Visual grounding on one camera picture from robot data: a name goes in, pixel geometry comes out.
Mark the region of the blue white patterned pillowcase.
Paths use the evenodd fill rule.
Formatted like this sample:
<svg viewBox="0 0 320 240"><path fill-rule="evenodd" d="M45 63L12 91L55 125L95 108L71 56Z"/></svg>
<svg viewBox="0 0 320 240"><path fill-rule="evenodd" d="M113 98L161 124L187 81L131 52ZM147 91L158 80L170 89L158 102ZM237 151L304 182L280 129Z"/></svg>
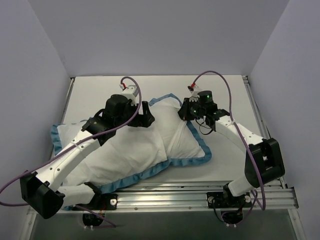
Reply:
<svg viewBox="0 0 320 240"><path fill-rule="evenodd" d="M210 148L189 121L178 115L182 103L172 93L148 103L155 121L148 128L124 126L90 153L63 180L62 189L92 183L103 194L151 178L169 166L198 166L212 158Z"/></svg>

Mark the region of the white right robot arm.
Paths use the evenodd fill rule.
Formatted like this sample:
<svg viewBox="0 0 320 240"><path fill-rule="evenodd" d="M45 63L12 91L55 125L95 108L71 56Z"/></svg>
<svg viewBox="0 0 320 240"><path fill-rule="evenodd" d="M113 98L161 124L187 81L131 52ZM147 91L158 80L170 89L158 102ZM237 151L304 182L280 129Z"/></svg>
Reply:
<svg viewBox="0 0 320 240"><path fill-rule="evenodd" d="M243 175L224 187L222 200L225 205L234 206L240 196L285 174L278 141L256 135L236 123L230 111L218 108L211 91L200 91L197 97L184 98L178 115L184 121L204 120L212 132L225 136L245 153Z"/></svg>

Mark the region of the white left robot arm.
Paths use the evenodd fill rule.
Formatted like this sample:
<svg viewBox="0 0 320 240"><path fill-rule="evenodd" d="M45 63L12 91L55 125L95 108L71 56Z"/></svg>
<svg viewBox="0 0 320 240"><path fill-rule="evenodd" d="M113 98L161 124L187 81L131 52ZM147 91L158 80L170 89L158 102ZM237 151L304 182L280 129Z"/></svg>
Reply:
<svg viewBox="0 0 320 240"><path fill-rule="evenodd" d="M86 157L103 146L124 126L148 128L155 121L147 101L113 94L76 134L74 139L47 165L20 178L22 199L44 219L61 208L73 205L95 210L101 203L101 190L91 182L62 186L65 178Z"/></svg>

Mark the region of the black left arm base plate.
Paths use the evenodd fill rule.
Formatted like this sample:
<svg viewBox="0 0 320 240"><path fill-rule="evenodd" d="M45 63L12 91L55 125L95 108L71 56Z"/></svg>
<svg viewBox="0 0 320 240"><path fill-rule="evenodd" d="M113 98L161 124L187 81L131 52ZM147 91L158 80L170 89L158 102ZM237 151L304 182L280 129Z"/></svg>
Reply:
<svg viewBox="0 0 320 240"><path fill-rule="evenodd" d="M113 211L117 209L118 195L115 193L95 194L88 204L79 204L79 206L97 211Z"/></svg>

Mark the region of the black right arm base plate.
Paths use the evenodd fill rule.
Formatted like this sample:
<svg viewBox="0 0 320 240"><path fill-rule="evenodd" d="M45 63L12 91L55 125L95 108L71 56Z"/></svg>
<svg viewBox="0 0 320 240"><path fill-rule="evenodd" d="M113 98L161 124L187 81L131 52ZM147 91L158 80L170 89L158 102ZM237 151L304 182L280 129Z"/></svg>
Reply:
<svg viewBox="0 0 320 240"><path fill-rule="evenodd" d="M238 209L249 208L252 206L252 200L249 193L241 196L227 196L222 191L207 192L207 206L209 209Z"/></svg>

